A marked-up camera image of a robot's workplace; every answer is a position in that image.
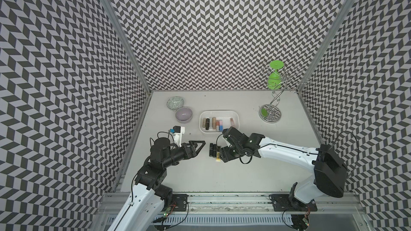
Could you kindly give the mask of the black and gold square lipstick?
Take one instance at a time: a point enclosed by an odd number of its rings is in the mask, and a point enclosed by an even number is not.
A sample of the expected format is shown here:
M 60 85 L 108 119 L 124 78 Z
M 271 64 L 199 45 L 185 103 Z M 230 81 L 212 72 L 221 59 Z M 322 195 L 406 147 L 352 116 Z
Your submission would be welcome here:
M 219 146 L 217 146 L 217 148 L 216 148 L 216 161 L 217 162 L 221 161 L 221 159 L 220 159 L 220 147 Z

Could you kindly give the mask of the black lipstick gold band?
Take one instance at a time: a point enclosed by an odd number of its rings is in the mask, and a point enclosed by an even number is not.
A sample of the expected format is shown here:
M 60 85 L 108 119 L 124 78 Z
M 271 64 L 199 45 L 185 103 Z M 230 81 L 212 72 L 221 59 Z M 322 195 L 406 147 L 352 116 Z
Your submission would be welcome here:
M 210 128 L 210 119 L 209 118 L 206 118 L 205 119 L 205 130 L 209 130 L 209 128 Z

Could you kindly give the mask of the white plastic storage box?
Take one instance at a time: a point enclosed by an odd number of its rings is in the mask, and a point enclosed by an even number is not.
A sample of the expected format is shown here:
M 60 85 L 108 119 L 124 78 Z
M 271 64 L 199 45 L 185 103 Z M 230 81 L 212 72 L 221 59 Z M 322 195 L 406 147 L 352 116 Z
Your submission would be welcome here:
M 221 133 L 230 127 L 240 128 L 240 118 L 235 111 L 207 110 L 200 114 L 199 129 L 202 133 Z

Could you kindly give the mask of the silver lipstick tube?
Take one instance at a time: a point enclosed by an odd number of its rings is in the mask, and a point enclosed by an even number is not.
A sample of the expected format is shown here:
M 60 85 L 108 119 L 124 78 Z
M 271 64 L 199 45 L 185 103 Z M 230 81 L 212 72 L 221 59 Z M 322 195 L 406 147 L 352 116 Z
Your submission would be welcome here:
M 208 120 L 209 120 L 209 129 L 212 129 L 213 128 L 213 119 L 209 118 Z

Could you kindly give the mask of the beige matte lipstick tube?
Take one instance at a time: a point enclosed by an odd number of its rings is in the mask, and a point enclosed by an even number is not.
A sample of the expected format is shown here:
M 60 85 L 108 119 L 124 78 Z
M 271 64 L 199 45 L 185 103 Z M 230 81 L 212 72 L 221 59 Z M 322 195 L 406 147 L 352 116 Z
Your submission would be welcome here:
M 216 117 L 212 118 L 212 127 L 213 129 L 216 129 Z

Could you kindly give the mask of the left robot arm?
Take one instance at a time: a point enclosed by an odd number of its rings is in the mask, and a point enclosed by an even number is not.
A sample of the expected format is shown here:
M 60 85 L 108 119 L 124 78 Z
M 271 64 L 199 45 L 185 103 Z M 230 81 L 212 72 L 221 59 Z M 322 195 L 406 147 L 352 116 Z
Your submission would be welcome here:
M 177 146 L 168 138 L 158 138 L 150 148 L 142 168 L 133 178 L 131 192 L 110 231 L 145 231 L 155 217 L 172 203 L 172 188 L 162 185 L 167 168 L 195 158 L 205 141 L 188 141 Z

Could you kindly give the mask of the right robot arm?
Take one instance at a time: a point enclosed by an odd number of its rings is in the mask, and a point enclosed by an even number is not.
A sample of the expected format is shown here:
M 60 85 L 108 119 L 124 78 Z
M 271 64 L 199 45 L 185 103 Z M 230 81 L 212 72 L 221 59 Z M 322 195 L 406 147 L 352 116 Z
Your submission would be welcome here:
M 319 148 L 300 147 L 257 133 L 247 137 L 235 128 L 226 129 L 223 138 L 228 145 L 220 149 L 220 159 L 225 163 L 244 156 L 249 159 L 269 158 L 296 165 L 310 173 L 304 181 L 294 183 L 291 188 L 286 202 L 293 209 L 303 207 L 323 195 L 334 198 L 344 196 L 347 165 L 325 144 Z

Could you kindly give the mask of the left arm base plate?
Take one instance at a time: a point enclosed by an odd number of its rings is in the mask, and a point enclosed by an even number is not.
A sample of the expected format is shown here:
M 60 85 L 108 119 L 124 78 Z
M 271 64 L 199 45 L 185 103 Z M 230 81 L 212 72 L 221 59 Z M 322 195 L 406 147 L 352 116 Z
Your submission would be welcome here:
M 171 210 L 172 212 L 186 212 L 188 205 L 188 194 L 172 194 L 164 201 L 163 210 Z

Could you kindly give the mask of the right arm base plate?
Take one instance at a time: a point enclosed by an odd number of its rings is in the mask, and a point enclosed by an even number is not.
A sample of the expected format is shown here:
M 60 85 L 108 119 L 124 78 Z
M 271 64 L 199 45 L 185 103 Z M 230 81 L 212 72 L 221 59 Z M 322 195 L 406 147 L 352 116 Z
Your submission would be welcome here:
M 299 212 L 316 212 L 318 211 L 316 203 L 312 200 L 308 204 L 304 204 L 293 197 L 289 197 L 289 194 L 271 194 L 269 195 L 275 212 L 284 211 L 299 211 Z

